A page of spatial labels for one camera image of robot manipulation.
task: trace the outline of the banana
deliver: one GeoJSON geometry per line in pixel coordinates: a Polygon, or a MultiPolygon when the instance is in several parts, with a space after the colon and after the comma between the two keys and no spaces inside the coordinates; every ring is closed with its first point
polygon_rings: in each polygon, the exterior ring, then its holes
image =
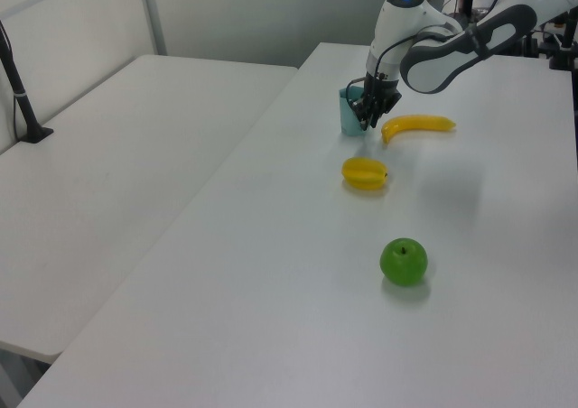
{"type": "Polygon", "coordinates": [[[351,187],[360,190],[377,190],[387,181],[386,165],[370,158],[349,158],[343,163],[341,173],[351,187]]]}
{"type": "Polygon", "coordinates": [[[389,119],[381,127],[381,136],[384,144],[388,144],[391,138],[405,130],[430,130],[450,131],[455,123],[445,116],[408,115],[389,119]]]}

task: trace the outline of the apple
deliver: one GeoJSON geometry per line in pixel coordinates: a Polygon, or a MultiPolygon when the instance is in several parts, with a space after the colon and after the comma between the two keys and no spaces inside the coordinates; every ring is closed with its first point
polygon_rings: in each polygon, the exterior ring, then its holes
{"type": "Polygon", "coordinates": [[[414,239],[398,238],[384,248],[379,266],[392,283],[411,286],[424,277],[427,254],[414,239]]]}

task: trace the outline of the white wall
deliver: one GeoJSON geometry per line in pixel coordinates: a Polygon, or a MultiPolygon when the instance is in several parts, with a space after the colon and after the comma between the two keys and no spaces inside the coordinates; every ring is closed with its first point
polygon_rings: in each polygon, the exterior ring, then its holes
{"type": "Polygon", "coordinates": [[[385,0],[148,0],[173,56],[300,66],[319,42],[369,44],[385,0]]]}
{"type": "MultiPolygon", "coordinates": [[[[41,123],[154,52],[143,0],[7,0],[0,18],[41,123]]],[[[19,134],[24,130],[20,118],[19,134]]],[[[12,90],[0,67],[0,153],[13,143],[12,90]]]]}

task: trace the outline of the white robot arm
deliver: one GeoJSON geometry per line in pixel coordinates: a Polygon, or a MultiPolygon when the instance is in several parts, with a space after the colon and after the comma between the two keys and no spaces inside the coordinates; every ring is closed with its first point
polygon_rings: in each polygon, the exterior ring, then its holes
{"type": "Polygon", "coordinates": [[[499,0],[464,31],[425,0],[386,0],[369,50],[364,94],[350,106],[363,129],[375,127],[401,98],[400,77],[417,92],[440,92],[462,71],[576,6],[578,0],[499,0]]]}

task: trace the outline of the white table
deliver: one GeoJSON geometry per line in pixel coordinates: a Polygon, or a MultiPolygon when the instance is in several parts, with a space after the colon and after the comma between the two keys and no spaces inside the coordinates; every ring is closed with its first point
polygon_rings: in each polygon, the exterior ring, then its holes
{"type": "Polygon", "coordinates": [[[313,53],[22,408],[574,406],[570,76],[496,57],[439,95],[400,85],[396,115],[457,131],[385,148],[340,134],[367,52],[313,53]],[[384,191],[342,183],[362,154],[384,191]],[[378,266],[400,236],[430,256],[411,289],[378,266]]]}
{"type": "Polygon", "coordinates": [[[0,348],[53,361],[295,72],[144,56],[0,155],[0,348]]]}

